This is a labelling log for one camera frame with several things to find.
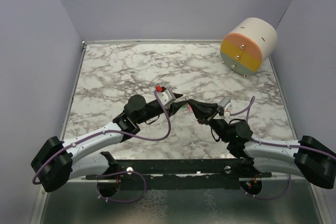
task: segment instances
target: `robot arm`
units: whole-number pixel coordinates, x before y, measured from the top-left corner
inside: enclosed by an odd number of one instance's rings
[[[253,135],[245,120],[227,123],[215,119],[223,114],[221,103],[188,100],[200,124],[207,124],[219,136],[216,141],[228,143],[227,149],[237,158],[252,159],[259,172],[280,172],[304,177],[310,183],[331,189],[336,177],[336,154],[311,136],[301,140],[264,140]]]
[[[138,124],[164,112],[166,116],[172,116],[186,104],[186,101],[175,102],[182,95],[164,87],[157,87],[155,96],[156,100],[146,103],[143,96],[133,95],[121,114],[93,132],[63,141],[56,136],[48,139],[31,163],[36,172],[33,183],[42,184],[45,191],[50,192],[64,185],[69,179],[103,174],[110,166],[106,156],[98,154],[92,157],[88,156],[89,154],[135,137],[140,132]]]

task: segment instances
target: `gray floor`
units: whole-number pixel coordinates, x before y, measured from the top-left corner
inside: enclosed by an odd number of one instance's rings
[[[260,195],[274,196],[286,180],[264,182]],[[136,197],[137,191],[120,192],[121,198]],[[290,192],[278,200],[263,201],[241,190],[149,191],[132,204],[106,203],[97,199],[96,183],[67,183],[50,193],[42,223],[47,224],[300,224],[322,223],[309,183],[295,180]]]

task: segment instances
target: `metal frame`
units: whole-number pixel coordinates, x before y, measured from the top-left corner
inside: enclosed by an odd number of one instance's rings
[[[79,62],[79,67],[78,67],[76,79],[75,79],[74,85],[72,87],[71,97],[70,97],[69,104],[68,104],[68,107],[67,107],[65,120],[64,120],[63,127],[62,127],[62,130],[61,130],[61,134],[60,134],[61,138],[63,139],[64,134],[65,134],[65,130],[66,130],[66,127],[67,127],[68,118],[69,118],[69,114],[70,114],[70,110],[71,110],[71,105],[72,105],[72,101],[73,101],[74,94],[75,94],[75,91],[76,91],[76,86],[77,86],[77,83],[78,83],[80,70],[81,70],[81,67],[82,67],[83,60],[84,60],[87,45],[94,45],[94,44],[103,44],[103,45],[107,45],[107,44],[114,44],[114,45],[118,45],[118,44],[172,44],[172,43],[208,44],[208,43],[221,43],[221,42],[222,42],[222,40],[178,40],[178,39],[134,39],[134,40],[83,41],[82,42],[83,43],[83,50],[82,50],[82,54],[81,54],[81,58],[80,58],[80,62]],[[287,118],[288,118],[288,121],[289,121],[290,128],[292,130],[294,138],[297,139],[297,134],[295,132],[295,128],[293,126],[291,117],[289,115],[285,93],[283,91],[282,85],[279,82],[279,77],[278,77],[277,72],[274,68],[272,58],[269,57],[269,60],[270,60],[271,67],[272,67],[272,70],[274,72],[276,82],[277,82],[277,85],[278,85],[278,88],[279,88],[279,91],[280,91],[280,95],[281,95],[281,98],[282,98],[282,101],[283,101],[283,104],[284,104],[284,107],[285,107],[285,111],[286,111],[286,114],[287,114]],[[280,179],[280,178],[283,178],[283,176],[284,175],[282,175],[282,174],[279,174],[279,175],[275,174],[270,179]],[[82,178],[80,180],[78,180],[78,179],[71,180],[70,182],[78,182],[78,181],[81,181],[83,183],[85,183],[85,182],[96,182],[94,180],[86,180],[85,178]],[[111,182],[111,181],[100,180],[100,183],[102,183],[102,182],[107,182],[108,183],[108,182]],[[324,224],[333,224],[333,221],[332,221],[332,218],[331,218],[331,215],[330,215],[330,212],[329,212],[329,208],[328,208],[328,205],[327,205],[326,200],[324,198],[324,194],[323,194],[322,189],[319,188],[319,187],[316,187],[314,185],[311,185],[311,188],[312,188],[312,192],[314,194],[316,204],[318,206],[319,213],[320,213],[320,216],[322,218],[323,223]],[[43,190],[43,187],[40,186],[39,193],[38,193],[38,196],[37,196],[37,201],[36,201],[36,204],[35,204],[35,207],[34,207],[34,210],[33,210],[33,214],[32,214],[30,224],[40,224],[41,218],[42,218],[42,215],[43,215],[44,205],[46,203],[46,199],[47,199],[47,193],[45,193],[45,191]]]

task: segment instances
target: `red object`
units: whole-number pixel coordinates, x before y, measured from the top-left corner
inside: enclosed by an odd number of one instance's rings
[[[157,90],[157,92],[162,92],[163,89],[160,86],[156,86],[155,89]]]

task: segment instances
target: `yellow section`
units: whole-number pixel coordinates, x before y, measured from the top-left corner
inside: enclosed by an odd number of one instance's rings
[[[222,42],[221,51],[253,72],[256,72],[261,65],[260,60],[253,58],[251,55],[248,55],[240,48],[235,47],[225,40]]]

